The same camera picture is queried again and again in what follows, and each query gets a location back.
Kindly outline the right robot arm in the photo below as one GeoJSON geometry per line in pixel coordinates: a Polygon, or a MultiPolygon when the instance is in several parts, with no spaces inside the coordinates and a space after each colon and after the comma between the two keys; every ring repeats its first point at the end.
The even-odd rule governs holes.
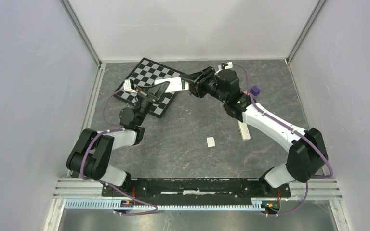
{"type": "Polygon", "coordinates": [[[286,183],[308,182],[327,166],[328,155],[322,134],[316,128],[306,130],[279,118],[266,110],[240,88],[240,81],[232,69],[215,71],[207,67],[200,72],[183,74],[181,79],[189,84],[189,91],[198,98],[210,95],[223,103],[226,113],[238,121],[252,126],[276,141],[287,153],[287,161],[266,171],[259,183],[264,196],[272,196],[286,183]]]}

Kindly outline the long white remote control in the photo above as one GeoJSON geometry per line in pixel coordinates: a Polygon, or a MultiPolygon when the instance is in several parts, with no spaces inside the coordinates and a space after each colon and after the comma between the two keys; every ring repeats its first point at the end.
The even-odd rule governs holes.
{"type": "Polygon", "coordinates": [[[243,141],[250,140],[251,136],[250,136],[250,132],[249,132],[249,129],[248,129],[248,125],[244,122],[241,122],[241,121],[237,121],[237,122],[238,122],[238,127],[239,127],[239,131],[240,131],[242,140],[243,141]]]}

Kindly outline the short remote battery cover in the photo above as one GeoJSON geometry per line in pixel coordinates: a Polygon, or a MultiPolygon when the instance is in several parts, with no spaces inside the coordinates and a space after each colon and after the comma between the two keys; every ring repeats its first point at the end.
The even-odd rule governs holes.
{"type": "Polygon", "coordinates": [[[207,137],[206,143],[208,147],[215,147],[215,139],[214,137],[207,137]]]}

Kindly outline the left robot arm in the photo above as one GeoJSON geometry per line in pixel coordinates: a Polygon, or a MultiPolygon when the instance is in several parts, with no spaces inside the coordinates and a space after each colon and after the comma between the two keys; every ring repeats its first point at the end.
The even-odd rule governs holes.
{"type": "Polygon", "coordinates": [[[84,129],[66,161],[67,169],[80,174],[83,179],[114,185],[113,189],[120,196],[128,195],[132,191],[131,176],[109,163],[111,153],[115,149],[141,142],[145,133],[141,124],[151,106],[162,101],[169,86],[170,82],[164,81],[156,85],[134,87],[132,81],[126,80],[121,91],[136,95],[134,107],[121,110],[116,129],[84,129]]]}

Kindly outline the short white remote control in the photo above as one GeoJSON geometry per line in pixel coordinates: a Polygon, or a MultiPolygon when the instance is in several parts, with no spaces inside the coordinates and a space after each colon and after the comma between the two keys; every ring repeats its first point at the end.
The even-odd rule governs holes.
{"type": "Polygon", "coordinates": [[[171,78],[165,78],[165,79],[158,79],[154,81],[154,84],[160,84],[168,82],[169,85],[167,89],[165,90],[166,93],[172,93],[172,92],[179,92],[179,91],[187,91],[190,89],[190,85],[188,82],[184,81],[180,77],[171,77],[171,78]]]}

